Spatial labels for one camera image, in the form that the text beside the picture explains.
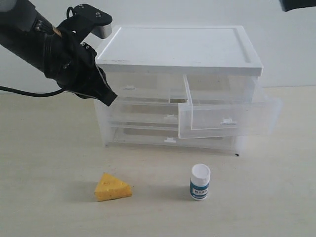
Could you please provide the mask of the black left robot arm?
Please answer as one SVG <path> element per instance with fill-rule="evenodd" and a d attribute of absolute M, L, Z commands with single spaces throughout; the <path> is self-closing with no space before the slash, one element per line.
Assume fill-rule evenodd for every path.
<path fill-rule="evenodd" d="M 67 91 L 111 105 L 117 94 L 95 61 L 97 52 L 84 40 L 89 34 L 107 38 L 112 32 L 112 21 L 111 15 L 82 3 L 68 7 L 66 19 L 54 26 L 28 0 L 1 1 L 1 45 L 59 86 L 57 91 L 44 94 L 5 86 L 1 90 L 38 98 Z"/>

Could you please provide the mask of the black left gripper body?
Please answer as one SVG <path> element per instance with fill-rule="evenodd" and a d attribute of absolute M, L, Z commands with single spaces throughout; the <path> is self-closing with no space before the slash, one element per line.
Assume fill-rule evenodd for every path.
<path fill-rule="evenodd" d="M 92 53 L 70 32 L 48 35 L 44 41 L 44 74 L 66 91 L 81 98 L 104 98 L 104 86 L 98 76 Z"/>

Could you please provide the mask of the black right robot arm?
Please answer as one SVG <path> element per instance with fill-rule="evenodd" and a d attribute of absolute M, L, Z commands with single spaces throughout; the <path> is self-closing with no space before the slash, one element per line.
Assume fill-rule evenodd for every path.
<path fill-rule="evenodd" d="M 284 12 L 316 6 L 316 0 L 279 0 L 279 3 Z"/>

